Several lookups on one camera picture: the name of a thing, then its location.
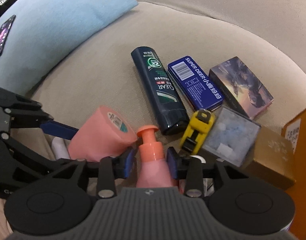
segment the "yellow tape measure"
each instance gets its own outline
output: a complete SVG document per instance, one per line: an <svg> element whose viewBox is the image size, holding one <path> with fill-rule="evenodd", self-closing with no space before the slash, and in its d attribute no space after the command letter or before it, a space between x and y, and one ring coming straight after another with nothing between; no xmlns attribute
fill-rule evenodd
<svg viewBox="0 0 306 240"><path fill-rule="evenodd" d="M215 115L212 112L205 109L196 111L185 130L179 146L191 155L197 154L214 121Z"/></svg>

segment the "pink bottle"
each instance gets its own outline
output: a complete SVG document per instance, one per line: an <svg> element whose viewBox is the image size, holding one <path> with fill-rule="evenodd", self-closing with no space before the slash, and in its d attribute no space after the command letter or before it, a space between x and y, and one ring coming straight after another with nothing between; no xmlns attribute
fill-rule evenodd
<svg viewBox="0 0 306 240"><path fill-rule="evenodd" d="M163 153L163 145L156 141L154 125L142 126L137 136L143 138L139 146L142 167L136 187L173 187L176 181L172 179Z"/></svg>
<svg viewBox="0 0 306 240"><path fill-rule="evenodd" d="M100 106L74 135L68 151L73 160L98 162L104 157L119 156L136 140L136 134L119 113Z"/></svg>

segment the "sofa cushion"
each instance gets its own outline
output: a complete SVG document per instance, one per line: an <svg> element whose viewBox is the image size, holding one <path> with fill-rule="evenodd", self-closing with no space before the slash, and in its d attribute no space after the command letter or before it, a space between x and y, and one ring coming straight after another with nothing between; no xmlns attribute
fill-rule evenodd
<svg viewBox="0 0 306 240"><path fill-rule="evenodd" d="M145 2L75 49L33 99L57 121L77 128L99 105L120 112L134 130L156 124L130 55L138 46L155 49L165 67L190 55L206 73L238 56L275 98L256 119L274 131L306 108L305 73L267 41L230 23ZM161 140L177 146L178 138Z"/></svg>
<svg viewBox="0 0 306 240"><path fill-rule="evenodd" d="M242 27L288 55L306 73L306 0L137 0Z"/></svg>
<svg viewBox="0 0 306 240"><path fill-rule="evenodd" d="M0 87L24 95L74 48L137 5L136 0L18 0L0 56Z"/></svg>

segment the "phone screen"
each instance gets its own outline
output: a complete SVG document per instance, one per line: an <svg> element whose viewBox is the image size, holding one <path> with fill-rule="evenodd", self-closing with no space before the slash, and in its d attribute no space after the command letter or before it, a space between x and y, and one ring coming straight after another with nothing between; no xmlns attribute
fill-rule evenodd
<svg viewBox="0 0 306 240"><path fill-rule="evenodd" d="M12 23L15 19L15 15L12 15L0 28L0 55L2 54L5 40L8 36Z"/></svg>

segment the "beige sofa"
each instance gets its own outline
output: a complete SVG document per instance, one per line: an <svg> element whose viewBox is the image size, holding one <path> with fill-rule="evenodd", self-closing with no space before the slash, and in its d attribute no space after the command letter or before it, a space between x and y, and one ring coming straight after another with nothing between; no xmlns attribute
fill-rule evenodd
<svg viewBox="0 0 306 240"><path fill-rule="evenodd" d="M99 105L107 105L134 130L154 124L130 56L138 46L154 48L164 66L190 55L206 73L240 57L275 98L256 121L277 132L306 108L306 0L139 1L75 49L37 89L33 99L55 120L79 128ZM41 131L15 133L52 158ZM165 147L177 147L177 136L158 138ZM0 239L9 233L0 200Z"/></svg>

